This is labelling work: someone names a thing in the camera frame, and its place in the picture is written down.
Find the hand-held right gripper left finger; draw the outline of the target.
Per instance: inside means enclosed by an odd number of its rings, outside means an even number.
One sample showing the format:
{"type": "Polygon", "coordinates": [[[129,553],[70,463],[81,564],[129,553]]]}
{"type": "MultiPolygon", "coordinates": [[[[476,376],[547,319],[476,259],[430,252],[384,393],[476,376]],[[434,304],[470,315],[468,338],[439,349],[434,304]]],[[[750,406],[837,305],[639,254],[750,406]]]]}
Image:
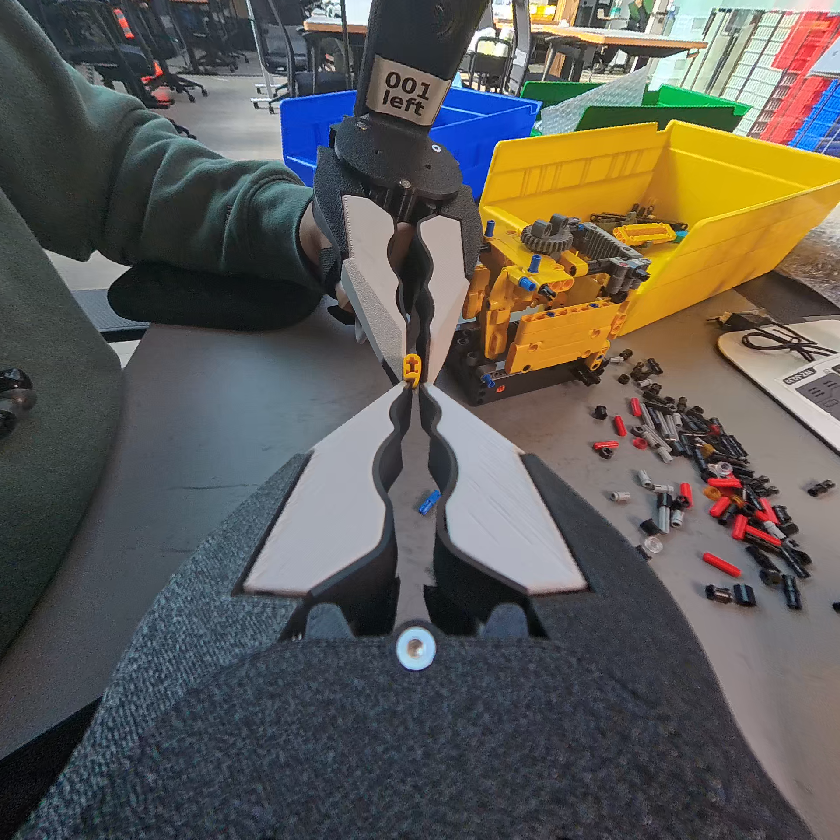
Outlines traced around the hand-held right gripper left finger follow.
{"type": "Polygon", "coordinates": [[[395,385],[315,444],[268,526],[243,593],[337,606],[359,635],[391,631],[399,580],[389,489],[403,468],[411,387],[395,385]]]}

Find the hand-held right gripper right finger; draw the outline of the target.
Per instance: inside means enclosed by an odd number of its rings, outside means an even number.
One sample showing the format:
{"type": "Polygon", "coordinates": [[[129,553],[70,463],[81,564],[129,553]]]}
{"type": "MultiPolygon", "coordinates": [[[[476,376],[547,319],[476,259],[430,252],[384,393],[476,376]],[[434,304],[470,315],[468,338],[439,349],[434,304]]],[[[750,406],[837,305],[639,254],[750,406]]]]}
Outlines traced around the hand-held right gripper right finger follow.
{"type": "Polygon", "coordinates": [[[479,637],[547,633],[532,604],[583,592],[587,581],[527,455],[435,385],[420,388],[435,515],[434,583],[423,588],[441,632],[479,637]]]}

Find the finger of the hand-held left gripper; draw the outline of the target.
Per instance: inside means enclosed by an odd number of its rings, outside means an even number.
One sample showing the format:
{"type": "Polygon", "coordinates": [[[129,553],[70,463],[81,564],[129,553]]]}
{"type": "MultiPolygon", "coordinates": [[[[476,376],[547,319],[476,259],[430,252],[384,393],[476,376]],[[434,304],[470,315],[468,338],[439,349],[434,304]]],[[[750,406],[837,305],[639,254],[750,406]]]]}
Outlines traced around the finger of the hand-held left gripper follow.
{"type": "Polygon", "coordinates": [[[447,358],[469,281],[458,220],[427,217],[417,226],[417,236],[427,264],[427,276],[417,293],[417,351],[424,382],[433,385],[447,358]]]}
{"type": "Polygon", "coordinates": [[[401,283],[389,259],[396,231],[392,217],[367,197],[344,196],[348,256],[341,281],[364,335],[394,383],[403,381],[405,314],[401,283]]]}

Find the yellow black lego model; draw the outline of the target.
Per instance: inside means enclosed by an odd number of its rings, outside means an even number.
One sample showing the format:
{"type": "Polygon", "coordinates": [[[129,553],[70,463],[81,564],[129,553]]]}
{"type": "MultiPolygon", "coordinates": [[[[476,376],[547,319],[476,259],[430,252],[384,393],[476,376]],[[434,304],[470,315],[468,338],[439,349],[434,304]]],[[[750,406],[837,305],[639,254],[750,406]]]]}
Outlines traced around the yellow black lego model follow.
{"type": "Polygon", "coordinates": [[[481,216],[485,240],[445,363],[467,402],[598,384],[652,261],[578,217],[481,216]]]}

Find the person's left forearm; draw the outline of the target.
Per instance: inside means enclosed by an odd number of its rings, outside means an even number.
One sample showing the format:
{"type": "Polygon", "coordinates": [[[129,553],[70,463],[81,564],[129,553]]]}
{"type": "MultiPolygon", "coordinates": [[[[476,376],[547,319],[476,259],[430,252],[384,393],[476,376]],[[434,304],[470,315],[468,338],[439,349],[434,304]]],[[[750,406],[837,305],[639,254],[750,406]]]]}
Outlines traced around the person's left forearm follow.
{"type": "Polygon", "coordinates": [[[63,150],[50,196],[28,226],[73,259],[94,251],[123,265],[166,263],[283,280],[321,281],[298,241],[312,190],[277,161],[234,161],[179,135],[136,98],[69,70],[74,98],[59,116],[63,150]]]}

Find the pile of small lego pins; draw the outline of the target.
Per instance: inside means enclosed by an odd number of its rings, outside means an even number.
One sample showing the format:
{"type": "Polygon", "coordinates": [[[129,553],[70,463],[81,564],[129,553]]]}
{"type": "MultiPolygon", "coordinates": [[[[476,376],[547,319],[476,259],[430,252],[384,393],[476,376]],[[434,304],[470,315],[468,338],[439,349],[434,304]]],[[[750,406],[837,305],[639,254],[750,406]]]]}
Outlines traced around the pile of small lego pins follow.
{"type": "Polygon", "coordinates": [[[663,539],[684,528],[687,514],[706,501],[707,515],[750,557],[761,584],[780,592],[789,611],[803,612],[801,583],[812,577],[813,560],[798,539],[798,523],[777,500],[780,489],[755,471],[746,448],[718,417],[683,395],[664,394],[658,380],[663,372],[656,359],[638,359],[631,370],[614,374],[617,384],[633,387],[625,414],[601,404],[591,412],[613,427],[613,439],[592,445],[604,460],[612,459],[625,439],[663,465],[684,459],[699,480],[656,481],[644,469],[635,471],[637,486],[653,503],[652,514],[637,526],[637,554],[645,561],[660,554],[663,539]]]}

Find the person's left hand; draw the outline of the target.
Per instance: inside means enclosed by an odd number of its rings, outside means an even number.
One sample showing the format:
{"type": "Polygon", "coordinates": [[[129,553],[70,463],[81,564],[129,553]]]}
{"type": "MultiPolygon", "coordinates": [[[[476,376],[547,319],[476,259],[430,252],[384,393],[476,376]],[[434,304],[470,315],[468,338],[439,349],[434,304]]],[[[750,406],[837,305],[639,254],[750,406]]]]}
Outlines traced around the person's left hand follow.
{"type": "Polygon", "coordinates": [[[311,263],[314,274],[320,279],[325,293],[336,300],[335,307],[330,310],[332,316],[353,325],[357,342],[363,343],[365,338],[361,322],[339,279],[340,252],[334,247],[329,231],[322,228],[321,221],[317,204],[311,199],[298,226],[299,245],[311,263]]]}

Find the blue plastic storage bin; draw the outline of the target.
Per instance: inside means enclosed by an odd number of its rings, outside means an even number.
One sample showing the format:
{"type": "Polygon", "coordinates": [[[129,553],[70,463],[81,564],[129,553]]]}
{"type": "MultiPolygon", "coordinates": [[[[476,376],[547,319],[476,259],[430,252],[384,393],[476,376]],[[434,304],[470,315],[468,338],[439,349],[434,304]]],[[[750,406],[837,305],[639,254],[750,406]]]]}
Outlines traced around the blue plastic storage bin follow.
{"type": "MultiPolygon", "coordinates": [[[[330,127],[353,113],[355,91],[289,98],[280,103],[283,161],[312,186],[318,147],[329,144],[330,127]]],[[[468,88],[450,88],[430,131],[433,142],[456,158],[463,183],[479,199],[496,145],[528,138],[540,101],[468,88]]]]}

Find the black office chair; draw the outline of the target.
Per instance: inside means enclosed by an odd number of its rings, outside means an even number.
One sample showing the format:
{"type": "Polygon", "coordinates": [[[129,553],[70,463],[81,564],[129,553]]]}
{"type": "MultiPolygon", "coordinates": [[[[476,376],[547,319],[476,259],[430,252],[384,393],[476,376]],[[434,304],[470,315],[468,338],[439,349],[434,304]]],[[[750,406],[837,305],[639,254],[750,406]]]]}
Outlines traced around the black office chair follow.
{"type": "Polygon", "coordinates": [[[200,82],[170,71],[167,61],[177,51],[168,39],[160,16],[149,2],[42,2],[45,31],[62,58],[74,67],[90,67],[104,86],[126,92],[148,109],[166,110],[171,98],[154,92],[168,88],[196,99],[194,90],[208,93],[200,82]]]}
{"type": "Polygon", "coordinates": [[[283,99],[347,88],[341,44],[305,31],[303,25],[316,2],[247,1],[248,21],[255,40],[263,81],[251,99],[254,109],[269,113],[283,99]]]}

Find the clear bubble wrap sheet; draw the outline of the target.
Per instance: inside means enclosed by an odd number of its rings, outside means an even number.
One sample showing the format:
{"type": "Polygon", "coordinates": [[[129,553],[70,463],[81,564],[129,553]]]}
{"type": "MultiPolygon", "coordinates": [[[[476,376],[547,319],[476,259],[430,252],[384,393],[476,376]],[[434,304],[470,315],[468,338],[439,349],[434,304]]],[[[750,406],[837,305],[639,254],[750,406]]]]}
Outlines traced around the clear bubble wrap sheet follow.
{"type": "Polygon", "coordinates": [[[595,114],[600,118],[642,106],[647,84],[648,69],[643,67],[607,82],[530,81],[522,94],[542,104],[539,132],[552,135],[595,125],[590,120],[595,114]]]}

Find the wooden office desk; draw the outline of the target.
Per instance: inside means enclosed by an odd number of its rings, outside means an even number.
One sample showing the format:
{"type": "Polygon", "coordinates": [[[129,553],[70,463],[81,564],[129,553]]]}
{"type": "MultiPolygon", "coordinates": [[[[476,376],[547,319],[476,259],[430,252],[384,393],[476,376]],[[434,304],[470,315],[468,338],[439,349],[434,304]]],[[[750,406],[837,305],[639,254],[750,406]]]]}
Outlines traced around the wooden office desk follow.
{"type": "Polygon", "coordinates": [[[562,27],[554,21],[531,22],[530,29],[536,39],[559,41],[559,48],[549,46],[544,76],[548,75],[557,54],[561,53],[564,58],[560,79],[563,81],[579,81],[585,65],[591,63],[595,53],[604,47],[619,48],[636,58],[640,68],[644,66],[642,59],[667,58],[681,52],[696,53],[708,46],[708,42],[702,39],[640,34],[625,29],[562,27]]]}

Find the yellow plastic storage bin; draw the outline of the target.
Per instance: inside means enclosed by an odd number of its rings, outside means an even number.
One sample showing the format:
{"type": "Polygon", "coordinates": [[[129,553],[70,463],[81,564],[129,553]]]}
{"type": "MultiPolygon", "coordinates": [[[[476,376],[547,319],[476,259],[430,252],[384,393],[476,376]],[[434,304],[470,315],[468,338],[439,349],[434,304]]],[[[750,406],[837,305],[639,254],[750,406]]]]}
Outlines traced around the yellow plastic storage bin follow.
{"type": "Polygon", "coordinates": [[[673,121],[499,142],[479,209],[496,230],[635,204],[687,224],[650,249],[627,334],[771,271],[838,199],[837,158],[673,121]]]}

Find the white wooden book stand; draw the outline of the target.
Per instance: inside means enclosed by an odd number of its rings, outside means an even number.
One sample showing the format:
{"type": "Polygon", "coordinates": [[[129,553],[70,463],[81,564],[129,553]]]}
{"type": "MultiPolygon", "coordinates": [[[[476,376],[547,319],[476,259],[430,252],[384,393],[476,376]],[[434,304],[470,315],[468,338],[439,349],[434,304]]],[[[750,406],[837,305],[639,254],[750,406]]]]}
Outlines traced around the white wooden book stand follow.
{"type": "Polygon", "coordinates": [[[750,339],[749,344],[743,341],[748,331],[726,332],[717,342],[721,355],[735,366],[750,381],[759,387],[767,396],[806,426],[815,436],[838,454],[839,452],[839,424],[825,423],[815,411],[808,414],[807,406],[801,409],[801,416],[789,402],[784,388],[778,383],[783,375],[792,373],[799,367],[830,356],[839,351],[839,321],[838,318],[811,319],[804,322],[786,324],[780,331],[771,326],[766,331],[776,334],[776,341],[763,338],[750,339]],[[800,353],[793,349],[779,349],[781,343],[790,343],[794,332],[807,343],[813,343],[816,349],[824,349],[828,354],[818,354],[813,360],[805,360],[800,353]]]}

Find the yellow grey sticker sheet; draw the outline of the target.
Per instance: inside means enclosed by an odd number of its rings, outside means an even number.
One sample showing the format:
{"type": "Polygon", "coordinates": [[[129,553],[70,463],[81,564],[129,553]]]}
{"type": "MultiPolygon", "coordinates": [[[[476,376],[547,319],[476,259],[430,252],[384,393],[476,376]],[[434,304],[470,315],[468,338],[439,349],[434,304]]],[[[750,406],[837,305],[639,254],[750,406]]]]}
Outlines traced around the yellow grey sticker sheet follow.
{"type": "Polygon", "coordinates": [[[839,424],[839,353],[805,364],[783,375],[778,383],[790,394],[789,402],[801,416],[815,411],[825,423],[839,424]]]}

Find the grey bubble wrap sheet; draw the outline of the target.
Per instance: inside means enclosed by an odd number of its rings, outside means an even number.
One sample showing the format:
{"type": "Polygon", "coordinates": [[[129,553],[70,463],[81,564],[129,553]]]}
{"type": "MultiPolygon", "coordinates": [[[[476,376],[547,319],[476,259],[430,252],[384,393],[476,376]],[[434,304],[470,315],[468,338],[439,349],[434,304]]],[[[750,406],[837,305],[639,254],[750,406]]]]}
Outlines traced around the grey bubble wrap sheet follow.
{"type": "Polygon", "coordinates": [[[830,216],[814,227],[775,267],[775,272],[795,280],[839,306],[839,220],[830,216]]]}

